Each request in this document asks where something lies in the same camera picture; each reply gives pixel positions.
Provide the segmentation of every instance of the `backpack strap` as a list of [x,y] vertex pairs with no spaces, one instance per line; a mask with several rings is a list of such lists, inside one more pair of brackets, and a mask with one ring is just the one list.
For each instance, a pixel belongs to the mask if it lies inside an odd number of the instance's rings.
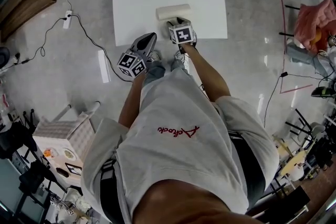
[[113,168],[115,162],[115,159],[107,160],[101,168],[100,204],[105,216],[113,224],[125,224],[118,199],[117,179]]
[[237,132],[229,131],[228,133],[237,150],[241,167],[243,168],[250,209],[265,192],[265,177],[256,156],[253,154],[245,139]]

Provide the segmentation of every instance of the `floor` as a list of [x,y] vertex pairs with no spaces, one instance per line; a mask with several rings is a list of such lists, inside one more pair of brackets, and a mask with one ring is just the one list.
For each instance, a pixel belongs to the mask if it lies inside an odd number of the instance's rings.
[[293,221],[293,224],[307,224],[308,221],[319,211],[319,209],[335,191],[335,155],[333,156],[332,160],[334,164],[331,167],[328,167],[326,171],[320,170],[318,176],[313,180],[295,182],[295,186],[301,185],[301,187],[304,189],[304,192],[306,192],[308,197],[310,198],[310,202],[307,204],[309,211]]
[[[126,48],[116,47],[114,43],[112,0],[70,1],[88,35],[106,48],[115,65]],[[284,30],[281,0],[225,1],[228,39],[199,40],[197,48],[225,78],[232,95],[253,105],[264,121],[267,102],[283,70],[302,76],[320,76],[314,74],[313,67],[291,63],[284,56],[284,37],[278,35]],[[292,6],[316,5],[321,1],[283,0]],[[58,0],[22,26],[5,45],[13,53],[19,51],[23,59],[32,57],[43,44],[45,31],[63,17],[68,8],[66,0]],[[293,31],[295,17],[295,12],[285,10],[289,33]],[[6,74],[7,92],[19,112],[34,108],[38,118],[44,116],[52,120],[67,104],[80,112],[99,100],[101,106],[92,118],[95,126],[103,117],[118,118],[131,85],[111,71],[111,82],[102,82],[99,49],[85,37],[76,18],[68,30],[59,22],[49,31],[45,49],[45,57],[38,52],[33,61],[9,69]],[[200,84],[192,64],[190,69]],[[308,122],[322,122],[327,100],[310,97],[319,81],[291,76],[281,81],[267,110],[269,134],[283,130],[286,119],[295,120],[292,118],[294,108],[298,108]],[[309,87],[290,91],[305,86]],[[280,89],[289,92],[280,94]]]

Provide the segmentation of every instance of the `checkered box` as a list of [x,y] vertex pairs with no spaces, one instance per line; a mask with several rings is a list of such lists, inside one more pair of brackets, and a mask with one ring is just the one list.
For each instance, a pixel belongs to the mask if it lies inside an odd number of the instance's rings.
[[136,78],[146,69],[146,65],[139,55],[123,53],[119,59],[118,68],[123,74]]
[[180,24],[169,27],[171,39],[176,44],[194,41],[193,30],[190,23]]

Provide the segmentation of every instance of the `gray sneaker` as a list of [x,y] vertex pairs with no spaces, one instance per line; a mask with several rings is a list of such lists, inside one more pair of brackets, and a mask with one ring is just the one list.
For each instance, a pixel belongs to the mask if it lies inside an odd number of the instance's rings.
[[153,50],[151,54],[151,60],[152,62],[154,61],[161,61],[162,60],[162,55],[158,50]]
[[175,59],[178,59],[178,60],[181,60],[182,63],[184,64],[184,61],[185,61],[185,55],[182,54],[179,50],[175,53],[174,58],[175,58]]

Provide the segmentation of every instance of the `pink cloth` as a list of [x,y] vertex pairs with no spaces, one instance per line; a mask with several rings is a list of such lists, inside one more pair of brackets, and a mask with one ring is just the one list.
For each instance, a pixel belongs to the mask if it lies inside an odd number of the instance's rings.
[[[319,50],[327,49],[326,37],[328,37],[329,32],[336,33],[336,24],[330,24],[334,20],[336,20],[336,8],[332,0],[324,0],[317,6],[301,4],[294,36],[306,49],[317,54]],[[316,35],[316,27],[321,28],[322,38],[311,46],[310,41]]]

